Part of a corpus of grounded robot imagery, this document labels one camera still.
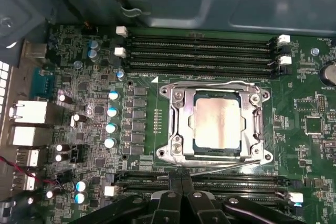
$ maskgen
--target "integrated circuit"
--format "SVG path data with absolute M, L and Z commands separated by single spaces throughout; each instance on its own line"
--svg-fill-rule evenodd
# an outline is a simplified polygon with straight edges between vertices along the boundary
M 135 87 L 134 95 L 147 95 L 147 89 L 145 87 Z
M 97 158 L 94 162 L 95 167 L 104 167 L 105 159 L 104 158 Z
M 86 82 L 81 82 L 78 84 L 78 90 L 79 91 L 87 91 L 88 90 L 88 84 Z

